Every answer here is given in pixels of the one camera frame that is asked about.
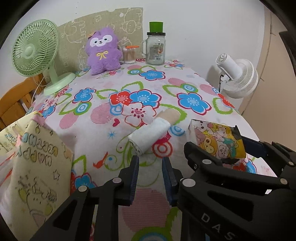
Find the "yellow cartoon snack bag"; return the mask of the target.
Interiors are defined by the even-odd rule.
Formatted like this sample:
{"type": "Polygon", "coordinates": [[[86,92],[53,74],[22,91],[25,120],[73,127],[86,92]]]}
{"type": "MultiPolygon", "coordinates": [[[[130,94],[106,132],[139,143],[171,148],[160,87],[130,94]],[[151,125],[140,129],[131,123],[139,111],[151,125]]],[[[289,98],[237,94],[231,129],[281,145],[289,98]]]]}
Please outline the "yellow cartoon snack bag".
{"type": "Polygon", "coordinates": [[[227,164],[247,157],[237,126],[231,127],[205,120],[192,119],[188,127],[189,141],[227,164]]]}

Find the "white towel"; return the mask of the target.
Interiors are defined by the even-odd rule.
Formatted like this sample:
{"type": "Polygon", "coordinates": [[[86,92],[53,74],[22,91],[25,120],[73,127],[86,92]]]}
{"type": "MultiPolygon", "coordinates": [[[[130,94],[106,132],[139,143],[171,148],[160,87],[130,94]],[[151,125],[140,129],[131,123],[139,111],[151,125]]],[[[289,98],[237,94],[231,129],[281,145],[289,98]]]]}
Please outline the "white towel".
{"type": "Polygon", "coordinates": [[[177,123],[181,114],[172,108],[161,111],[148,125],[143,125],[128,136],[129,142],[138,156],[144,154],[152,145],[166,135],[171,126],[177,123]]]}

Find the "green desk fan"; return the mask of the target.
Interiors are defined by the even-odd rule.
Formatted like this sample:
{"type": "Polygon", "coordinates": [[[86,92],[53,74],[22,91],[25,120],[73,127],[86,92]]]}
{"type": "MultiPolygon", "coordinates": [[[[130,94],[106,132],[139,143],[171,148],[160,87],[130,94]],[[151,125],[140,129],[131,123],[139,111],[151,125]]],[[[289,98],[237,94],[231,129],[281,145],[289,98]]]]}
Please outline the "green desk fan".
{"type": "Polygon", "coordinates": [[[56,73],[54,59],[58,49],[58,28],[55,23],[45,19],[27,25],[13,46],[12,62],[20,75],[33,77],[48,70],[50,83],[44,88],[45,96],[59,92],[76,78],[72,72],[60,76],[56,73]]]}

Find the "glass jar green lid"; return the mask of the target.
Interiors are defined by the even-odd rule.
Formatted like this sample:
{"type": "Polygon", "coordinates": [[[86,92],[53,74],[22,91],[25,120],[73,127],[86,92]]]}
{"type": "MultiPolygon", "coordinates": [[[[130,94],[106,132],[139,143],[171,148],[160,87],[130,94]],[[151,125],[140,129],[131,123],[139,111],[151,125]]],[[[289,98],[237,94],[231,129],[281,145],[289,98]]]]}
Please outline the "glass jar green lid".
{"type": "Polygon", "coordinates": [[[141,51],[149,65],[163,65],[165,62],[166,33],[163,22],[149,22],[147,39],[141,42],[141,51]]]}

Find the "floral tablecloth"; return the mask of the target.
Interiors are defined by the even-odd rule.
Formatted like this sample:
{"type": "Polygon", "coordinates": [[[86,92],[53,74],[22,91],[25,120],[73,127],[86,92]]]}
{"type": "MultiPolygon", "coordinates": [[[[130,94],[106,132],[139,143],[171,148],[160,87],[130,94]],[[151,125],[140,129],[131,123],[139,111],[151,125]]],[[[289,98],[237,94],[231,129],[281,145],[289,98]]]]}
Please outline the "floral tablecloth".
{"type": "MultiPolygon", "coordinates": [[[[188,127],[192,119],[237,126],[242,137],[258,140],[247,121],[217,89],[192,69],[181,68],[178,62],[171,67],[123,65],[99,75],[81,71],[62,90],[48,96],[40,94],[25,109],[26,114],[9,125],[11,131],[4,136],[6,142],[15,145],[15,157],[29,115],[40,113],[73,152],[69,196],[80,186],[95,188],[118,177],[121,169],[130,166],[132,157],[138,156],[134,200],[130,206],[118,208],[118,240],[181,240],[182,215],[167,201],[162,158],[168,157],[183,179],[193,175],[184,154],[184,146],[190,142],[188,127]],[[179,120],[138,156],[128,136],[169,108],[181,114],[179,120]]],[[[1,163],[5,191],[11,179],[13,158],[1,163]]],[[[262,158],[248,153],[244,160],[233,165],[221,162],[225,168],[274,176],[262,158]]],[[[1,216],[4,220],[1,240],[32,240],[36,232],[29,239],[19,239],[13,234],[2,207],[1,216]]]]}

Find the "beige door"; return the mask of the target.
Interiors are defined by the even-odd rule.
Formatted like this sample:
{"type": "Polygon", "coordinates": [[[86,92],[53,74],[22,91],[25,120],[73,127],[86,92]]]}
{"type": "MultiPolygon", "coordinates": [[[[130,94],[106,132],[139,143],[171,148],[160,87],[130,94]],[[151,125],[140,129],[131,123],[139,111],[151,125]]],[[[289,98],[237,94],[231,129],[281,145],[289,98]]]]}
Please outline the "beige door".
{"type": "Polygon", "coordinates": [[[244,108],[243,117],[262,141],[278,142],[295,150],[295,72],[280,37],[285,26],[266,12],[268,42],[262,47],[259,83],[244,108]]]}

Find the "cotton swab jar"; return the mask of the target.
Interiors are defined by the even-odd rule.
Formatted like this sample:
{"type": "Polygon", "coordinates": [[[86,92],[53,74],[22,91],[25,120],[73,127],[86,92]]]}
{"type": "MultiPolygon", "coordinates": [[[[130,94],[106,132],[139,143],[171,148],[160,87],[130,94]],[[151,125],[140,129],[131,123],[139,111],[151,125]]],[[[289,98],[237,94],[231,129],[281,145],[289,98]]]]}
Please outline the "cotton swab jar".
{"type": "Polygon", "coordinates": [[[139,46],[124,46],[122,49],[123,61],[125,64],[132,64],[136,62],[136,49],[139,46]]]}

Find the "wooden bed headboard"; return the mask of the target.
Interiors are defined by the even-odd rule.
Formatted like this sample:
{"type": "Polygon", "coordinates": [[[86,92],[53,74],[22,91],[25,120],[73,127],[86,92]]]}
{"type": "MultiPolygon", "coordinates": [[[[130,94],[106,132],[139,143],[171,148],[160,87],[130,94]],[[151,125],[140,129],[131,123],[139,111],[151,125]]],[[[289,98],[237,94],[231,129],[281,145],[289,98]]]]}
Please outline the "wooden bed headboard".
{"type": "Polygon", "coordinates": [[[31,107],[31,101],[34,100],[33,93],[40,94],[46,84],[43,74],[34,77],[28,77],[23,82],[11,88],[1,98],[1,131],[14,121],[22,118],[26,114],[26,109],[31,107]]]}

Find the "purple plush toy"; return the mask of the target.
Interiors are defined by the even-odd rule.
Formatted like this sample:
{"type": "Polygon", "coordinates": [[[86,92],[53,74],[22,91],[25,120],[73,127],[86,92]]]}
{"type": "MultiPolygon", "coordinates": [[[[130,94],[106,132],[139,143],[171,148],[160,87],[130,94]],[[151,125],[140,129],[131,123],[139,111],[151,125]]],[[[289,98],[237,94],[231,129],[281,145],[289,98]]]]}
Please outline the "purple plush toy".
{"type": "Polygon", "coordinates": [[[118,70],[122,52],[118,48],[118,37],[112,28],[95,31],[86,43],[87,65],[91,75],[118,70]]]}

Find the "yellow cartoon storage box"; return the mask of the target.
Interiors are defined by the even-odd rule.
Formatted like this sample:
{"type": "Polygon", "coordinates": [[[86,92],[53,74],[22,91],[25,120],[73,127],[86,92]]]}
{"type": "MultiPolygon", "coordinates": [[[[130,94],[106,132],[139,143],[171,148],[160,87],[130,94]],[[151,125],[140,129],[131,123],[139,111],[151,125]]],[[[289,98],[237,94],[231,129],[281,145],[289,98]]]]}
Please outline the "yellow cartoon storage box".
{"type": "Polygon", "coordinates": [[[73,152],[41,114],[29,116],[1,202],[4,219],[19,239],[29,239],[69,197],[73,161],[73,152]]]}

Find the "white standing fan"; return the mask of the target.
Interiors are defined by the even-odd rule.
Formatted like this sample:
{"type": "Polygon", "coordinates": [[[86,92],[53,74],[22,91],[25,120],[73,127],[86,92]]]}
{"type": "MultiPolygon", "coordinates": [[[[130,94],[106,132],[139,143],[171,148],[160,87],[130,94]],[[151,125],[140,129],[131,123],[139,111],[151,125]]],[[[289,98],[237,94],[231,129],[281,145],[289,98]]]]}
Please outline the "white standing fan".
{"type": "Polygon", "coordinates": [[[249,60],[233,60],[230,55],[222,53],[216,58],[216,65],[222,75],[227,76],[223,89],[230,98],[245,98],[256,89],[259,76],[249,60]]]}

